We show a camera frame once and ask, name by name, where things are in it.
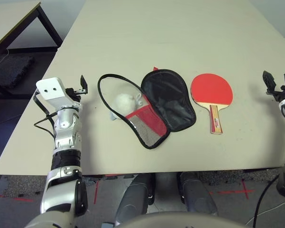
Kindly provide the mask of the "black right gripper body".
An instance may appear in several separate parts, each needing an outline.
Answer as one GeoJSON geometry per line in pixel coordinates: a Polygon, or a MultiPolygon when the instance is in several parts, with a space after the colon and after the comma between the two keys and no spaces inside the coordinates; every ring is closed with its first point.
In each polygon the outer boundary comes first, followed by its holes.
{"type": "Polygon", "coordinates": [[[281,86],[282,91],[275,91],[274,89],[267,89],[266,94],[272,95],[277,102],[285,100],[285,85],[281,86]]]}

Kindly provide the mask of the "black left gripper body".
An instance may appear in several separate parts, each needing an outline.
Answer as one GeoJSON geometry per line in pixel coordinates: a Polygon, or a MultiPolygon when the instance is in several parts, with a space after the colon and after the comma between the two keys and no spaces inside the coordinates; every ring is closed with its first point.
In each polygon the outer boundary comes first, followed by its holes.
{"type": "Polygon", "coordinates": [[[65,89],[66,94],[74,101],[74,102],[81,102],[81,95],[85,95],[88,93],[87,89],[79,89],[79,90],[74,90],[73,88],[66,88],[65,89]]]}

